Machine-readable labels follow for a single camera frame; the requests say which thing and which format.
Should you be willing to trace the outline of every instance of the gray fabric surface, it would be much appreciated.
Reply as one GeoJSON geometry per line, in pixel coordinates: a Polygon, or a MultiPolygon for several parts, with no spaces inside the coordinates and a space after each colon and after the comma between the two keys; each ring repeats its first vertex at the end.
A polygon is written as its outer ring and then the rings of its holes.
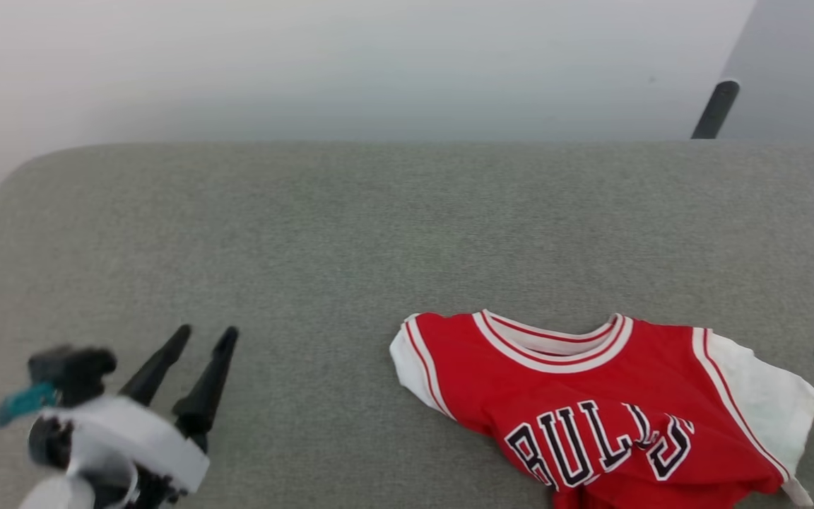
{"type": "MultiPolygon", "coordinates": [[[[115,390],[190,322],[167,414],[240,327],[182,506],[547,507],[388,357],[410,313],[484,307],[566,332],[609,312],[713,327],[814,384],[814,148],[106,146],[0,187],[0,397],[62,342],[113,348],[115,390]]],[[[0,507],[42,476],[27,424],[0,434],[0,507]]],[[[814,429],[798,474],[814,496],[814,429]]]]}

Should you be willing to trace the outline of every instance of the red basketball jersey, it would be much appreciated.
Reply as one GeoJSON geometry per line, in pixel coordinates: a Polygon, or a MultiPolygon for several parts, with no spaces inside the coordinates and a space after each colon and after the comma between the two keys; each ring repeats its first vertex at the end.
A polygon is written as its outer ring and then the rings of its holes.
{"type": "Polygon", "coordinates": [[[572,335],[424,313],[391,357],[401,384],[494,438],[556,507],[717,509],[781,486],[811,505],[794,472],[813,387],[710,329],[614,315],[572,335]]]}

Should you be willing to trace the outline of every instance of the white sleeve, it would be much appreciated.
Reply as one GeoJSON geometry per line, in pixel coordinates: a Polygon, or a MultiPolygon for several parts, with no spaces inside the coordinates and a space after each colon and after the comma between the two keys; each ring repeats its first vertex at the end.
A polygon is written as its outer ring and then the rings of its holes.
{"type": "Polygon", "coordinates": [[[781,472],[786,487],[814,419],[814,387],[710,329],[694,329],[692,350],[728,412],[753,447],[781,472]]]}
{"type": "Polygon", "coordinates": [[[411,315],[404,321],[401,331],[394,336],[394,341],[388,348],[398,373],[398,381],[414,396],[419,397],[421,402],[426,403],[426,406],[454,419],[442,398],[435,363],[416,320],[413,319],[415,316],[411,315]]]}

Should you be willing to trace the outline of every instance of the jersey collar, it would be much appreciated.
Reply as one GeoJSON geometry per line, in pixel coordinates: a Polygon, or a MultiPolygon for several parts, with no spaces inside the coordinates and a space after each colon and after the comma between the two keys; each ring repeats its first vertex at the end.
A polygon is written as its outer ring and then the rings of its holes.
{"type": "Polygon", "coordinates": [[[543,373],[579,373],[617,356],[633,330],[633,319],[611,315],[588,334],[565,334],[515,322],[490,310],[474,313],[479,332],[502,355],[543,373]]]}

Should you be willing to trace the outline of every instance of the teal connector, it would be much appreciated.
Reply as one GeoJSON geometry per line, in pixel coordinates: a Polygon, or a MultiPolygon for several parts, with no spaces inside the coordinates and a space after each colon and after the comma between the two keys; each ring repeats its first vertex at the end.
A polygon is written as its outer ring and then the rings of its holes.
{"type": "Polygon", "coordinates": [[[0,428],[20,416],[39,412],[44,406],[54,406],[57,396],[52,384],[41,383],[6,397],[0,405],[0,428]]]}

